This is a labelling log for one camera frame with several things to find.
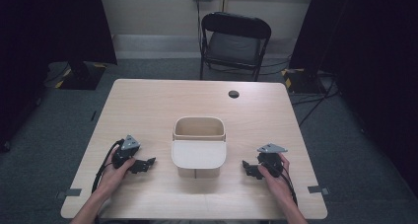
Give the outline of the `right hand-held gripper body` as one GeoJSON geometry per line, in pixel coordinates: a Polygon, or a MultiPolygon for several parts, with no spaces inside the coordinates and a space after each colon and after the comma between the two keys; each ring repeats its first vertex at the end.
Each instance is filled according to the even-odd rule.
{"type": "Polygon", "coordinates": [[[278,178],[283,172],[283,163],[279,154],[287,152],[287,149],[268,143],[259,147],[257,151],[259,152],[257,156],[258,163],[264,166],[272,177],[278,178]]]}

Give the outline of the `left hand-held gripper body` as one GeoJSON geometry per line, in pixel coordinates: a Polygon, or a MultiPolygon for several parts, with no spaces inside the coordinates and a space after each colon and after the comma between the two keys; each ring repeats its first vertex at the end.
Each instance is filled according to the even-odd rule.
{"type": "Polygon", "coordinates": [[[112,164],[118,169],[125,161],[133,157],[139,150],[141,143],[138,142],[132,135],[128,134],[125,139],[118,142],[118,148],[112,156],[112,164]]]}

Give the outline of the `beige bin with swing lid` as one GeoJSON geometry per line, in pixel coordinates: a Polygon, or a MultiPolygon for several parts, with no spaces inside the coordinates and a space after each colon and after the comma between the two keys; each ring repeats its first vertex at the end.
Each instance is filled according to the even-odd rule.
{"type": "Polygon", "coordinates": [[[178,175],[190,179],[214,179],[227,158],[223,121],[213,116],[184,116],[173,131],[172,160],[178,175]]]}

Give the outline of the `person's right hand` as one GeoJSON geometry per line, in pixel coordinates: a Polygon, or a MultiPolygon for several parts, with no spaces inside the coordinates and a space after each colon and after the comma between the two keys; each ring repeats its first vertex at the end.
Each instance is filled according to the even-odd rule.
{"type": "Polygon", "coordinates": [[[283,205],[285,202],[293,203],[291,191],[283,177],[272,177],[268,170],[262,165],[259,165],[257,169],[264,176],[270,192],[280,205],[283,205]]]}

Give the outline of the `person's left hand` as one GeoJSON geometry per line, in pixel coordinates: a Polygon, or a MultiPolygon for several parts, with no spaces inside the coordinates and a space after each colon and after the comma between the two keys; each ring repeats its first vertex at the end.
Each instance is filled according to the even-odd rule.
{"type": "Polygon", "coordinates": [[[111,164],[111,158],[114,155],[117,148],[118,148],[118,145],[116,145],[111,150],[109,158],[105,162],[104,172],[102,174],[98,187],[95,190],[95,193],[98,193],[101,197],[104,197],[104,198],[109,198],[111,196],[111,194],[120,185],[128,169],[131,168],[133,164],[135,163],[134,158],[129,158],[127,161],[124,162],[124,164],[121,167],[116,169],[111,164]]]}

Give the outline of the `grey tape strip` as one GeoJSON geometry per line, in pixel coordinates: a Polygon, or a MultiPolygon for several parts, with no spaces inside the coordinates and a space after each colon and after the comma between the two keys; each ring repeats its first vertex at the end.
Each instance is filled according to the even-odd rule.
{"type": "Polygon", "coordinates": [[[68,188],[62,191],[59,191],[56,195],[58,199],[65,199],[68,196],[79,196],[81,194],[80,188],[68,188]]]}
{"type": "Polygon", "coordinates": [[[308,187],[309,193],[321,193],[322,195],[329,195],[330,191],[327,187],[311,186],[308,187]]]}

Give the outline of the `black stand base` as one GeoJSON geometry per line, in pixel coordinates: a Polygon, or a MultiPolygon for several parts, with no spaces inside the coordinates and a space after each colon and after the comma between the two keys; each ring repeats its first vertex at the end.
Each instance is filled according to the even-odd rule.
{"type": "Polygon", "coordinates": [[[324,94],[325,89],[316,74],[305,69],[284,69],[281,71],[285,86],[294,94],[324,94]]]}
{"type": "Polygon", "coordinates": [[[105,73],[105,67],[96,63],[70,61],[69,65],[69,71],[56,84],[57,89],[94,91],[105,73]]]}

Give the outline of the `black folding chair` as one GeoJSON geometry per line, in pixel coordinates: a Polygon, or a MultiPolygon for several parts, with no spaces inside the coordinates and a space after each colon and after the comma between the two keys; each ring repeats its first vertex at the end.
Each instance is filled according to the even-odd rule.
{"type": "Polygon", "coordinates": [[[258,80],[271,28],[263,20],[237,14],[214,12],[201,20],[200,78],[204,65],[249,70],[258,80]]]}

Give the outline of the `black curtain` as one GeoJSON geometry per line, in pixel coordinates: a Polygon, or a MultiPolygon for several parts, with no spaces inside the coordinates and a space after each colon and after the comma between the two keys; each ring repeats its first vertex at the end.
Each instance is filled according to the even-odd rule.
{"type": "Polygon", "coordinates": [[[368,134],[418,196],[418,0],[311,0],[291,58],[336,75],[368,134]]]}
{"type": "Polygon", "coordinates": [[[117,62],[102,0],[0,0],[0,153],[62,61],[117,62]]]}

